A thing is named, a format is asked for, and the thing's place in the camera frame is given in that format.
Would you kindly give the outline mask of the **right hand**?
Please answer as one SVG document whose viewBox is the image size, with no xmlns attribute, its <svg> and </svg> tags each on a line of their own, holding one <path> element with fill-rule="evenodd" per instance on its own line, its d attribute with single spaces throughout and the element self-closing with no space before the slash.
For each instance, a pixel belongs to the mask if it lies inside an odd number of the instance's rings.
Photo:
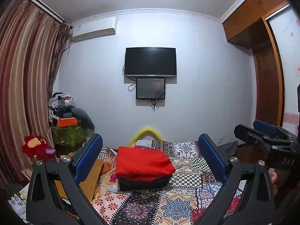
<svg viewBox="0 0 300 225">
<path fill-rule="evenodd" d="M 283 171 L 273 170 L 270 172 L 269 178 L 273 189 L 273 195 L 275 196 L 278 193 L 279 187 L 281 186 L 281 182 L 283 179 Z"/>
</svg>

